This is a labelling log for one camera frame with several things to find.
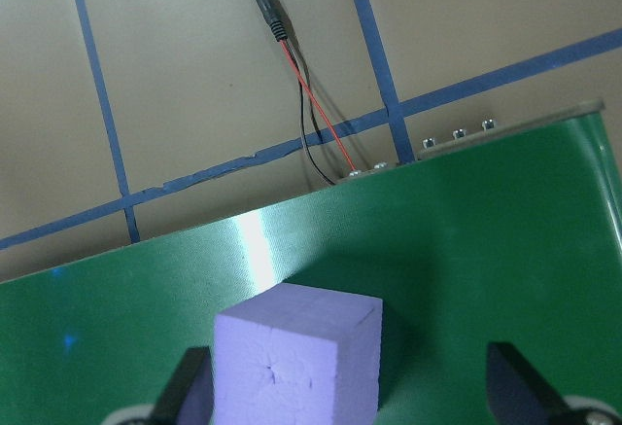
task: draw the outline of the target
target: black cable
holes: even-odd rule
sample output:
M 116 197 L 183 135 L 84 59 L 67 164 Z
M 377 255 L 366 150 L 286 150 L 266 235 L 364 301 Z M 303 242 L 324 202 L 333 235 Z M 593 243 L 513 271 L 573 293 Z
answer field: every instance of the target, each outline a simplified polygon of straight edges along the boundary
M 298 62 L 296 61 L 294 52 L 292 51 L 292 46 L 290 45 L 290 41 L 287 41 L 286 44 L 288 48 L 288 53 L 290 53 L 290 56 L 292 57 L 292 60 L 294 61 L 295 67 L 299 70 Z M 315 162 L 315 160 L 313 159 L 313 156 L 311 155 L 311 150 L 309 150 L 309 144 L 307 143 L 307 137 L 304 131 L 305 130 L 304 129 L 304 96 L 302 93 L 302 84 L 300 82 L 298 82 L 298 96 L 300 99 L 300 141 L 302 142 L 302 149 L 304 150 L 307 158 L 309 159 L 309 162 L 311 162 L 311 165 L 313 165 L 313 169 L 318 173 L 318 175 L 322 177 L 322 179 L 327 184 L 335 185 L 335 183 L 329 179 L 329 177 L 322 171 L 320 166 Z M 310 106 L 310 109 L 311 109 L 311 115 L 313 115 L 313 105 Z

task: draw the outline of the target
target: screw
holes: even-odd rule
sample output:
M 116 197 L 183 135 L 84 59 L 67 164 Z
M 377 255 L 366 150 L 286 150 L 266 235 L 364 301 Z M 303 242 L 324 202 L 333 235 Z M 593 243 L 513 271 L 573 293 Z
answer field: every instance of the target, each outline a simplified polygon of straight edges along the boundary
M 459 138 L 464 138 L 467 136 L 467 131 L 464 128 L 458 128 L 453 132 L 454 139 L 458 140 Z
M 484 128 L 484 130 L 492 130 L 496 126 L 497 126 L 497 121 L 495 119 L 488 119 L 482 122 L 482 128 Z
M 431 148 L 432 146 L 436 145 L 436 138 L 431 137 L 431 138 L 426 138 L 424 141 L 424 148 Z
M 611 417 L 596 411 L 591 411 L 585 416 L 587 425 L 613 425 Z

